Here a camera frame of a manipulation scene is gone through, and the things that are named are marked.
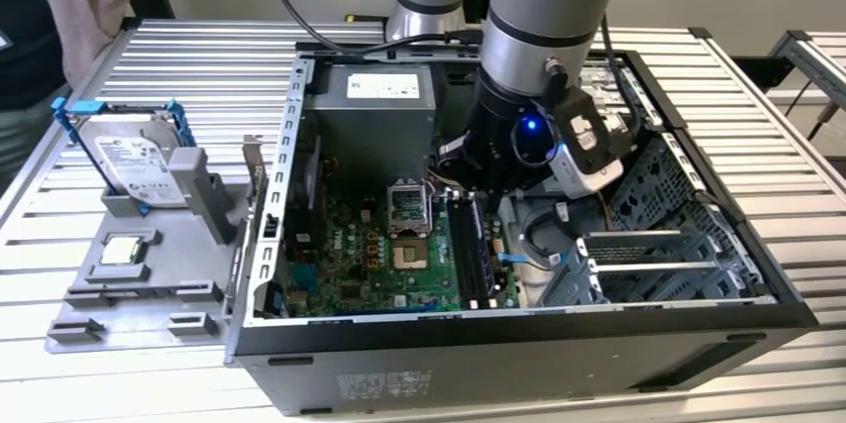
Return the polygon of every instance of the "side panel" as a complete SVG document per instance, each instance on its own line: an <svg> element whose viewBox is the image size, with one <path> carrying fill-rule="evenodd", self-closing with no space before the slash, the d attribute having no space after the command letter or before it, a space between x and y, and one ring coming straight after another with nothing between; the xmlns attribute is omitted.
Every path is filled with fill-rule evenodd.
<svg viewBox="0 0 846 423"><path fill-rule="evenodd" d="M243 356L285 414L381 411L687 389L791 340L800 331L690 333L558 342ZM711 362L711 357L724 360Z"/></svg>

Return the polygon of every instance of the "metal workbench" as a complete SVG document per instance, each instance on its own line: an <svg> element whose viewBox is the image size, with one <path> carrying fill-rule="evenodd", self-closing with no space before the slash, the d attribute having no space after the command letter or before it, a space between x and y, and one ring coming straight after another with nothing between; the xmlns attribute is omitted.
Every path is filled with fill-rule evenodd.
<svg viewBox="0 0 846 423"><path fill-rule="evenodd" d="M319 29L344 42L380 39L376 24ZM211 170L224 180L245 180L241 137L263 135L269 155L293 42L305 39L285 23L148 21L100 57L77 96L151 104L176 97ZM758 417L771 415L780 417L766 421L846 421L846 183L712 40L686 30L615 29L614 41L616 49L639 51L822 330L690 393L335 420L531 423L562 421L566 413L579 422L762 422ZM101 218L101 185L81 151L52 128L0 202L0 419L279 421L245 371L220 365L221 347L44 352L48 324Z"/></svg>

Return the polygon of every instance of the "dark shirt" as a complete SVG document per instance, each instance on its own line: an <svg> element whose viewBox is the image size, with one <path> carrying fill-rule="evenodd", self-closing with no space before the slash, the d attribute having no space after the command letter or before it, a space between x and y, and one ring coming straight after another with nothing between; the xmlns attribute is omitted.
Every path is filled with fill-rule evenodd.
<svg viewBox="0 0 846 423"><path fill-rule="evenodd" d="M0 111L6 111L28 108L65 83L48 1L0 0L0 34L9 43L0 47Z"/></svg>

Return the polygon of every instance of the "hard drive label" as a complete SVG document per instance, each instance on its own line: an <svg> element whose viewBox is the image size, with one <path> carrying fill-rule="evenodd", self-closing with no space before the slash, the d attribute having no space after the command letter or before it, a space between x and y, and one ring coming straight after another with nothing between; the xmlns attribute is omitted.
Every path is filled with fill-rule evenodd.
<svg viewBox="0 0 846 423"><path fill-rule="evenodd" d="M149 206L185 204L159 146L144 138L99 136L105 165L131 197Z"/></svg>

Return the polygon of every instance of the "green circuit board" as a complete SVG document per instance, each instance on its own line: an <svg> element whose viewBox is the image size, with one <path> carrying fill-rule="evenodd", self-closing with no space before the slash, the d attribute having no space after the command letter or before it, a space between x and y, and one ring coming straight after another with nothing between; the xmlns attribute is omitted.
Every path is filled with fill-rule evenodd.
<svg viewBox="0 0 846 423"><path fill-rule="evenodd" d="M327 205L323 249L300 254L293 264L288 286L293 314L321 317L460 310L445 199L432 198L432 229L425 238L389 238L384 200L329 197ZM485 224L489 233L492 221ZM495 299L500 306L514 306L518 291L510 268L493 260L493 269L504 276Z"/></svg>

